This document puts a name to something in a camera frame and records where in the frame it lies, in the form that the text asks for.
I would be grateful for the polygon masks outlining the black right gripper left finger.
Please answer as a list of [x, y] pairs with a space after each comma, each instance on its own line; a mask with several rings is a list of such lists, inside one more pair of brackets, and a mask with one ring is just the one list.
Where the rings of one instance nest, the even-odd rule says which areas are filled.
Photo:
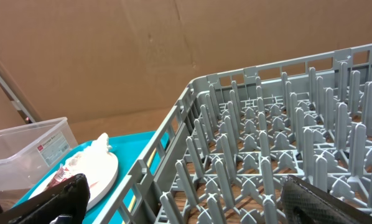
[[1, 213], [0, 223], [82, 223], [89, 199], [87, 178], [77, 174]]

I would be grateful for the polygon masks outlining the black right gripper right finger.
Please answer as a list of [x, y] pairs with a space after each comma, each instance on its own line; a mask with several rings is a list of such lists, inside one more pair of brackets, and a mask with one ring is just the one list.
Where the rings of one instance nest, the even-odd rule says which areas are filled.
[[372, 216], [319, 188], [288, 175], [281, 190], [287, 223], [372, 224]]

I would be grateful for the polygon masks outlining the red snack wrapper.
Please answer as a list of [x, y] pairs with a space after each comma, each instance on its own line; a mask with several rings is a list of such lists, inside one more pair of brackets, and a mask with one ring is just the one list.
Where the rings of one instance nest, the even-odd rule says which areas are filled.
[[71, 177], [72, 177], [71, 172], [66, 167], [61, 166], [59, 170], [56, 171], [52, 180], [47, 184], [45, 189], [47, 190], [49, 188], [52, 188]]

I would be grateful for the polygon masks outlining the white napkin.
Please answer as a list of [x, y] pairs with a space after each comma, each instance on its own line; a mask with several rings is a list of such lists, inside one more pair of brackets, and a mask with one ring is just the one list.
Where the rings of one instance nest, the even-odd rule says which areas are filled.
[[111, 157], [109, 150], [112, 147], [108, 141], [108, 134], [101, 134], [90, 146], [68, 158], [65, 161], [65, 170], [71, 174], [85, 174], [87, 179], [97, 179]]

